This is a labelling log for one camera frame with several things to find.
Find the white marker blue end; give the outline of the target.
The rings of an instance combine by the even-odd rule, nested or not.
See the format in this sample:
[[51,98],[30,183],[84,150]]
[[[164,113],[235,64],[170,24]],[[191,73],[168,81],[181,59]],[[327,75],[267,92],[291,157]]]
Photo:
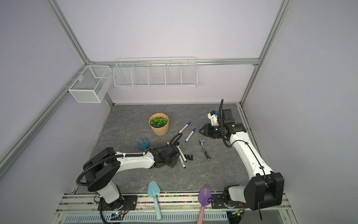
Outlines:
[[184,127],[180,129],[179,133],[182,133],[190,124],[191,124],[190,121],[187,124],[185,124]]

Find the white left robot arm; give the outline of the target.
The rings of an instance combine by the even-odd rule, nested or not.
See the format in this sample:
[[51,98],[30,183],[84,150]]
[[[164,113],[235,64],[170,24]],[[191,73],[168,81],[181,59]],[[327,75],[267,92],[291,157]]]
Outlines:
[[142,153],[121,153],[107,147],[83,165],[76,179],[78,186],[97,193],[107,204],[122,201],[117,185],[112,181],[116,173],[130,169],[153,169],[165,165],[173,168],[180,155],[177,148],[182,133],[176,134],[166,145],[149,148]]

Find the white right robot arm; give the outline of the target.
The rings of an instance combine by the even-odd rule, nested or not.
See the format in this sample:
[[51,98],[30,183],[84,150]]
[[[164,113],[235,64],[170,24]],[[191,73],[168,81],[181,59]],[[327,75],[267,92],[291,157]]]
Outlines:
[[225,202],[245,203],[253,211],[281,205],[284,178],[281,173],[275,173],[260,156],[245,126],[234,120],[230,109],[211,111],[208,118],[210,123],[205,124],[199,133],[212,139],[221,139],[226,147],[234,148],[249,176],[246,186],[225,187]]

